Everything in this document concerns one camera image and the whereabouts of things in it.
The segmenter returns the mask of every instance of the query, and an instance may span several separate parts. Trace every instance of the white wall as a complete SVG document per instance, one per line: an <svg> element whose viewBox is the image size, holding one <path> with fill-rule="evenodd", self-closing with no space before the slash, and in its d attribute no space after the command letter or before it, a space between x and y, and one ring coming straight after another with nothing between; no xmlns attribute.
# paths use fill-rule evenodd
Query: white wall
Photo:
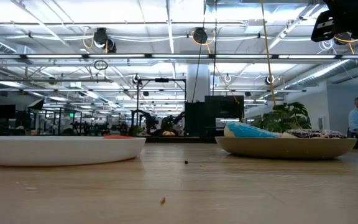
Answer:
<svg viewBox="0 0 358 224"><path fill-rule="evenodd" d="M348 116L358 97L358 85L328 85L329 125L332 130L347 133Z"/></svg>
<svg viewBox="0 0 358 224"><path fill-rule="evenodd" d="M290 93L286 97L287 103L300 102L308 110L311 128L319 129L318 119L323 119L323 129L330 129L327 84L321 82L316 87L305 88L304 93Z"/></svg>

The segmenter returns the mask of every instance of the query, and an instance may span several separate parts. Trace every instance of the red object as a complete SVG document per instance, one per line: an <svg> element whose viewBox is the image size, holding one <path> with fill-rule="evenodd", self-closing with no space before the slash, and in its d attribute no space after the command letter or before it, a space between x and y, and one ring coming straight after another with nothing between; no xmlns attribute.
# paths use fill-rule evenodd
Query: red object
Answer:
<svg viewBox="0 0 358 224"><path fill-rule="evenodd" d="M135 137L131 137L131 136L105 136L105 139L131 139L131 138L135 138Z"/></svg>

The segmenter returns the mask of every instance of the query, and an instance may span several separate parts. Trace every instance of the tan bowl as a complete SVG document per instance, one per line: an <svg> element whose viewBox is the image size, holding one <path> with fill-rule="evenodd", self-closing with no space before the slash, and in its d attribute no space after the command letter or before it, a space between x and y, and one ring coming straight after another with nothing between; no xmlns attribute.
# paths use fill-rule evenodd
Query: tan bowl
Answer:
<svg viewBox="0 0 358 224"><path fill-rule="evenodd" d="M356 145L357 139L287 139L215 137L227 152L268 159L332 159Z"/></svg>

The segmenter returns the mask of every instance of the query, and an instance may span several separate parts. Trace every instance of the black cable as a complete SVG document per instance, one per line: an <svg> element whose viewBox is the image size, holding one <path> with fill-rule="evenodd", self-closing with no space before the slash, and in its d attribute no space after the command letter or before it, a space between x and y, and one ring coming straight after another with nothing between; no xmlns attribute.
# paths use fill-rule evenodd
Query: black cable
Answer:
<svg viewBox="0 0 358 224"><path fill-rule="evenodd" d="M218 1L215 0L215 49L214 49L214 58L212 59L214 61L214 77L212 80L212 95L214 95L215 91L215 68L216 68L216 42L218 41Z"/></svg>
<svg viewBox="0 0 358 224"><path fill-rule="evenodd" d="M206 0L204 0L204 20L203 20L203 29L205 29L205 11L206 11ZM197 72L196 72L196 81L194 84L194 90L193 90L193 99L191 99L191 102L194 103L194 95L196 94L196 87L197 87L197 78L198 78L198 69L200 67L200 60L201 60L201 48L202 44L200 44L200 51L198 52L198 63L197 63Z"/></svg>

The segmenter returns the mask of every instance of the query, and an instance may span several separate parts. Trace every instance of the desk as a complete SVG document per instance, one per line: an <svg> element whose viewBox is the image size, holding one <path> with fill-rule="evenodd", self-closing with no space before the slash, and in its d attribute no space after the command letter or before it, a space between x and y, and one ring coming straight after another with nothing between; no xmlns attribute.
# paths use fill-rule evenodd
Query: desk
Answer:
<svg viewBox="0 0 358 224"><path fill-rule="evenodd" d="M358 223L358 150L276 161L146 144L123 162L0 167L0 223Z"/></svg>

